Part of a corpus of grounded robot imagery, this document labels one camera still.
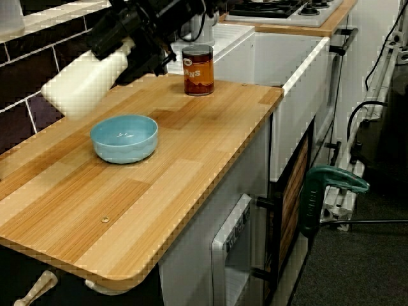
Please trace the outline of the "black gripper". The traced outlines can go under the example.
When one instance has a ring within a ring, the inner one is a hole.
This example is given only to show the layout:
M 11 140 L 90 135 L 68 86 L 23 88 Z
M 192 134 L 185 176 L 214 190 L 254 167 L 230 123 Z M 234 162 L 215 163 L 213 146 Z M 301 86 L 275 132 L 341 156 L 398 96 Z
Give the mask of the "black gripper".
M 91 30 L 91 51 L 98 60 L 107 58 L 123 45 L 128 36 L 135 45 L 142 34 L 169 48 L 174 32 L 191 18 L 190 1 L 127 1 L 130 12 L 108 12 Z M 136 48 L 127 56 L 127 68 L 114 85 L 127 85 L 146 74 L 165 75 L 167 65 L 175 61 L 175 53 Z

